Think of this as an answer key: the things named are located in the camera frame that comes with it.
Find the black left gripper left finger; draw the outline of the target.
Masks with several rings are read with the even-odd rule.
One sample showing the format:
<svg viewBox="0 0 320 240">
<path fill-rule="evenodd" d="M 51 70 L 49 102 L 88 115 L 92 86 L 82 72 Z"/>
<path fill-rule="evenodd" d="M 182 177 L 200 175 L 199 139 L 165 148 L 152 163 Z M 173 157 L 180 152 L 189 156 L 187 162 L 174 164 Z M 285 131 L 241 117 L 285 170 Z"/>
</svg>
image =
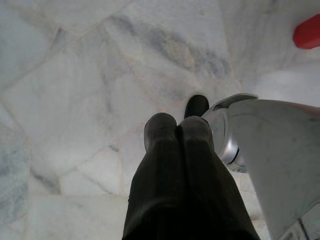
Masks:
<svg viewBox="0 0 320 240">
<path fill-rule="evenodd" d="M 176 120 L 152 116 L 144 128 L 145 155 L 133 179 L 124 240 L 178 240 L 182 237 L 184 170 Z"/>
</svg>

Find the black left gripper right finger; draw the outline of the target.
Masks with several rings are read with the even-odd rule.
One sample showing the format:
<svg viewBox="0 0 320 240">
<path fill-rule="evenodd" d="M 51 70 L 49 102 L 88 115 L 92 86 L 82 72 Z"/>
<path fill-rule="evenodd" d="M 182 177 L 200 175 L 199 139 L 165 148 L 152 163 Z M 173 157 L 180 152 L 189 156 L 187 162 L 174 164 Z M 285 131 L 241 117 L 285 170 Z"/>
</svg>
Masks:
<svg viewBox="0 0 320 240">
<path fill-rule="evenodd" d="M 179 124 L 179 136 L 199 237 L 259 239 L 233 177 L 214 151 L 208 122 L 188 117 Z"/>
</svg>

